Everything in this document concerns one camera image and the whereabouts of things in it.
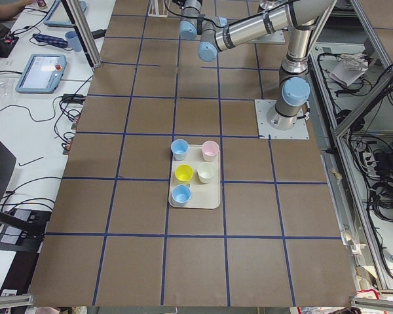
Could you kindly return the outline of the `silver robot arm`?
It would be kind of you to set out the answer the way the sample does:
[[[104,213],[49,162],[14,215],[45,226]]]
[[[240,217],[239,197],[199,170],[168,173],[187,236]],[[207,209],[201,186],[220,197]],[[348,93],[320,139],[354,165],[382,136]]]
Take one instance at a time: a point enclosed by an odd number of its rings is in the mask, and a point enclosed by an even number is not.
[[[271,10],[282,3],[281,0],[259,0],[258,12]]]
[[[267,112],[268,124],[282,131],[294,127],[301,107],[307,103],[310,86],[305,80],[307,60],[334,1],[260,1],[256,14],[235,22],[201,13],[202,1],[176,1],[181,9],[179,35],[200,39],[198,56],[211,62],[225,50],[246,43],[275,44],[288,31],[286,56],[279,69],[280,95]]]

